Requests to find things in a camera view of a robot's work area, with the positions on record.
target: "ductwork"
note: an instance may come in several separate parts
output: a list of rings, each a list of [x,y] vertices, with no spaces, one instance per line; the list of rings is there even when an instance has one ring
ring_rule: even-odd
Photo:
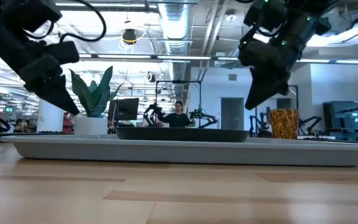
[[[190,4],[158,4],[164,38],[187,39],[190,26]],[[188,42],[165,42],[165,49],[169,55],[187,55]],[[186,73],[185,63],[172,63],[173,79],[184,80]],[[182,95],[182,86],[174,86],[175,95]]]

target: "wooden tabletop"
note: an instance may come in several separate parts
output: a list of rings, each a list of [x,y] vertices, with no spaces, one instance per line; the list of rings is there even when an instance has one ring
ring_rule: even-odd
[[[43,161],[0,144],[0,224],[38,223],[358,224],[358,167]]]

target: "door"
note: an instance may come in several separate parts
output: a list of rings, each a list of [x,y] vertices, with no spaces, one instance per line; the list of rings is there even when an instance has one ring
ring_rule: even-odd
[[[221,129],[244,130],[244,99],[221,99]]]

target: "wall vent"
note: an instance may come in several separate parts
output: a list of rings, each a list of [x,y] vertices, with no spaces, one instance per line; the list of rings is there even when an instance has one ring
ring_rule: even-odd
[[[237,74],[229,74],[229,81],[237,81]]]

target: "man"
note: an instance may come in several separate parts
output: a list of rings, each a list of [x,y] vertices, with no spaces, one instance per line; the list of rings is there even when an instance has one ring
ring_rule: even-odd
[[[189,117],[183,113],[183,103],[180,101],[175,103],[175,113],[163,117],[160,121],[168,123],[170,128],[185,128],[195,123],[194,119],[190,121]]]

